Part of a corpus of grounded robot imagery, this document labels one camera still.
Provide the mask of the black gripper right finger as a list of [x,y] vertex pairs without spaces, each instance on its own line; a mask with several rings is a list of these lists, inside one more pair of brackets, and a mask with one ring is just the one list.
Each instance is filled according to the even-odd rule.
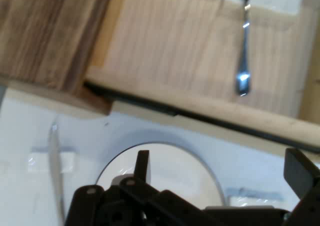
[[320,169],[300,150],[285,150],[283,176],[299,198],[284,225],[320,224]]

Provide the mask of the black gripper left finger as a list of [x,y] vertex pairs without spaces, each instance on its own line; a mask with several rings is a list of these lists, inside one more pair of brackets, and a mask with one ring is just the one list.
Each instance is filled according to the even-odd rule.
[[99,185],[78,188],[67,225],[207,225],[203,211],[171,191],[147,183],[150,152],[139,151],[133,176],[104,190]]

